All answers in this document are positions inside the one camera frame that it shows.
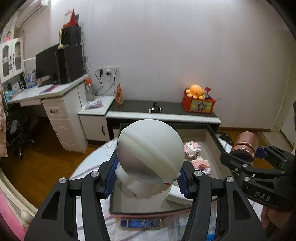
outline silver screw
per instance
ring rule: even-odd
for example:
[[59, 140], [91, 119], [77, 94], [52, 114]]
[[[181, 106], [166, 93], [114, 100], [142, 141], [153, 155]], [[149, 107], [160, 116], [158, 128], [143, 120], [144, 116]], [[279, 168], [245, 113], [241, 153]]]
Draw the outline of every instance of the silver screw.
[[202, 175], [202, 171], [197, 170], [197, 171], [194, 172], [194, 175], [200, 177]]
[[97, 171], [91, 172], [92, 177], [97, 177], [98, 175], [99, 175], [99, 172], [97, 172]]
[[233, 183], [234, 182], [234, 178], [233, 177], [227, 177], [226, 180], [230, 183]]
[[59, 179], [59, 182], [60, 183], [65, 183], [67, 181], [67, 178], [65, 178], [65, 177], [61, 177], [60, 179]]

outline black countertop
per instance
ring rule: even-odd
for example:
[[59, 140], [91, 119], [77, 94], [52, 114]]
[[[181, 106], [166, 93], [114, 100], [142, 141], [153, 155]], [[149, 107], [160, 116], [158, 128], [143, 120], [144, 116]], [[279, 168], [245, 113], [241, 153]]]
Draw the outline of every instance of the black countertop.
[[[116, 101], [113, 101], [108, 111], [148, 113], [148, 109], [153, 108], [152, 103], [153, 101], [123, 100], [123, 105], [118, 107]], [[157, 104], [161, 107], [162, 114], [217, 117], [214, 112], [211, 114], [187, 112], [182, 103], [158, 101]]]

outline computer monitor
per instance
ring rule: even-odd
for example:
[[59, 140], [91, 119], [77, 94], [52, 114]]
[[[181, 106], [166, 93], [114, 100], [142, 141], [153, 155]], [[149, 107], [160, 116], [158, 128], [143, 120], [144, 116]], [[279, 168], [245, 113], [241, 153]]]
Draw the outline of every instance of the computer monitor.
[[57, 66], [55, 51], [58, 44], [54, 45], [39, 54], [36, 54], [36, 77], [41, 78], [50, 75], [52, 79], [57, 80]]

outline copper cylinder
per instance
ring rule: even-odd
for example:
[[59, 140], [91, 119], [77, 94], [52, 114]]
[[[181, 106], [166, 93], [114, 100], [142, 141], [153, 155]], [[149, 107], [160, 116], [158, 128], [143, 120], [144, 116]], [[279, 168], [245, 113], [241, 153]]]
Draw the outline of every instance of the copper cylinder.
[[245, 131], [239, 135], [230, 153], [248, 153], [254, 158], [258, 145], [257, 136], [252, 132]]

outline clear plastic bottle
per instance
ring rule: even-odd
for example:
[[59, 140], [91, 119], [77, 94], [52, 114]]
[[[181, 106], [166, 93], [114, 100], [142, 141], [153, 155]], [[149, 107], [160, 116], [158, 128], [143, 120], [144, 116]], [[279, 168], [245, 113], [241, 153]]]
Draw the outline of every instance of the clear plastic bottle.
[[85, 86], [86, 86], [86, 99], [87, 101], [93, 101], [95, 100], [95, 92], [94, 92], [94, 86], [92, 84], [91, 78], [85, 79]]

